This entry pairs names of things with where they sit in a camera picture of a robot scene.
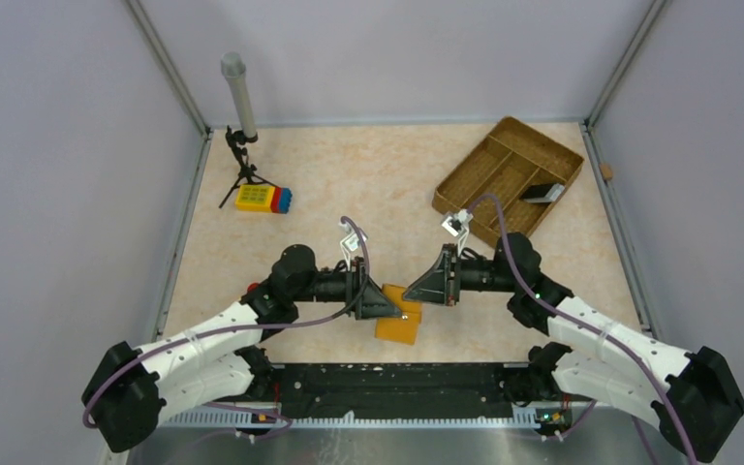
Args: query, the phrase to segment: table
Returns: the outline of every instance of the table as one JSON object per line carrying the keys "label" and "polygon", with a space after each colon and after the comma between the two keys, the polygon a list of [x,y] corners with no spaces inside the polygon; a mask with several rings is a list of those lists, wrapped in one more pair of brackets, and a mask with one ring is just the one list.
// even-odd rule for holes
{"label": "table", "polygon": [[[222,131],[213,136],[187,236],[165,334],[196,325],[262,281],[284,248],[302,243],[318,267],[341,258],[341,215],[369,235],[372,278],[407,286],[452,242],[432,209],[438,183],[492,124],[262,129],[249,145],[258,174],[293,191],[289,214],[243,212],[234,196],[218,204],[237,176]],[[576,123],[532,124],[586,156]],[[542,270],[623,324],[636,311],[588,161],[573,186],[532,234]],[[468,244],[491,257],[494,244]],[[525,361],[547,339],[506,310],[508,294],[463,293],[455,307],[423,305],[415,346],[375,339],[374,321],[340,318],[289,329],[263,343],[273,362]],[[300,321],[340,304],[300,303]]]}

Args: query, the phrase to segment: tripod clamp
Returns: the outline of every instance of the tripod clamp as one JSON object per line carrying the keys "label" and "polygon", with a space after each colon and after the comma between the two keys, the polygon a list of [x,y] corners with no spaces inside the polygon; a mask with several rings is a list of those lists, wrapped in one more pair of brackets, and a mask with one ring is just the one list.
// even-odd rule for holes
{"label": "tripod clamp", "polygon": [[257,171],[258,168],[249,163],[249,152],[247,151],[246,144],[257,141],[258,134],[255,134],[251,138],[247,138],[243,131],[233,131],[233,128],[227,126],[226,139],[227,145],[230,147],[230,150],[232,150],[232,155],[240,166],[240,170],[238,171],[238,179],[235,180],[230,191],[218,205],[218,208],[223,208],[233,192],[242,185],[269,184],[270,186],[277,187],[275,184],[255,174],[255,171]]}

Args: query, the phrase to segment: white wall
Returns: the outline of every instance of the white wall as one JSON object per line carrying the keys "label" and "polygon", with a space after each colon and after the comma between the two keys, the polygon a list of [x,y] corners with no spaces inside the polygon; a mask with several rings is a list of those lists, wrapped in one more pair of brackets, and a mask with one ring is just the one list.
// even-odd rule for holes
{"label": "white wall", "polygon": [[96,463],[79,397],[147,332],[199,148],[120,0],[0,0],[0,464]]}
{"label": "white wall", "polygon": [[[723,353],[744,394],[744,2],[673,2],[598,128],[674,344]],[[724,447],[744,463],[744,418]]]}
{"label": "white wall", "polygon": [[207,123],[236,122],[238,51],[263,125],[585,117],[649,0],[145,0]]}

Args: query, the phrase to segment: wooden box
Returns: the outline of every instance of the wooden box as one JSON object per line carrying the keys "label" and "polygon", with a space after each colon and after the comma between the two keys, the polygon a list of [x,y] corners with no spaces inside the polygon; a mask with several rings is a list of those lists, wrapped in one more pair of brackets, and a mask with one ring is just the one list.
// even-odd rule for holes
{"label": "wooden box", "polygon": [[[442,214],[466,208],[481,194],[492,193],[503,205],[509,232],[527,236],[558,201],[528,203],[519,199],[527,187],[558,182],[572,185],[583,157],[514,118],[504,118],[435,190],[432,207]],[[483,201],[474,211],[472,234],[494,245],[500,237],[497,211]]]}

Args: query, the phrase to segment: tripod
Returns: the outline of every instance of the tripod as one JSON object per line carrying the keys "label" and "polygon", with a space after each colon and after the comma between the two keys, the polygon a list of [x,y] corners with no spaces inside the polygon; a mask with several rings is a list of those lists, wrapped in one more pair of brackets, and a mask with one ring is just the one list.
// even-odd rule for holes
{"label": "tripod", "polygon": [[245,145],[247,144],[247,142],[254,142],[257,139],[258,138],[248,140],[246,136],[244,136],[243,131],[239,130],[233,132],[233,128],[227,126],[227,145],[232,150],[232,155],[235,156],[235,160],[238,162],[240,170],[238,171],[238,179],[235,180],[235,183],[232,185],[230,191],[227,193],[227,196],[224,197],[224,199],[221,201],[221,204],[218,205],[218,208],[223,208],[224,204],[227,203],[227,200],[230,199],[230,196],[233,194],[233,192],[235,192],[235,190],[242,185],[269,184],[270,186],[278,187],[275,184],[255,174],[255,171],[257,171],[258,168],[256,168],[255,165],[249,164],[249,153],[247,152]]}

